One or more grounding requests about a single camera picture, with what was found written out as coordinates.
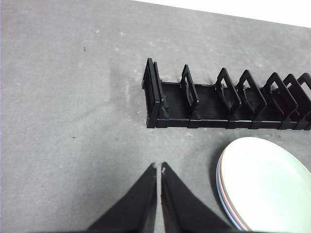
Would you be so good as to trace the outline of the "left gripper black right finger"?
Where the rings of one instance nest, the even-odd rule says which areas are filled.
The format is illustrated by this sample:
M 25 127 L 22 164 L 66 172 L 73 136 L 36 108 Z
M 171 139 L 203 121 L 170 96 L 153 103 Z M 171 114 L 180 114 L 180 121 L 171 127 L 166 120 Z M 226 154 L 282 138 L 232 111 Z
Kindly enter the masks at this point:
M 166 162 L 161 165 L 161 204 L 167 233 L 235 231 L 203 204 Z

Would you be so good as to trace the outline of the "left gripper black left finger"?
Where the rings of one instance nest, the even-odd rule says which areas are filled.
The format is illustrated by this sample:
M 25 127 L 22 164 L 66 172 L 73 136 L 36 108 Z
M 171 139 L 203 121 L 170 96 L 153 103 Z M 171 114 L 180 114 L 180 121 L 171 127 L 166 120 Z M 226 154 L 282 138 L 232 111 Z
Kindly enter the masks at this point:
M 152 233 L 157 204 L 157 172 L 151 163 L 128 192 L 88 227 L 92 233 Z

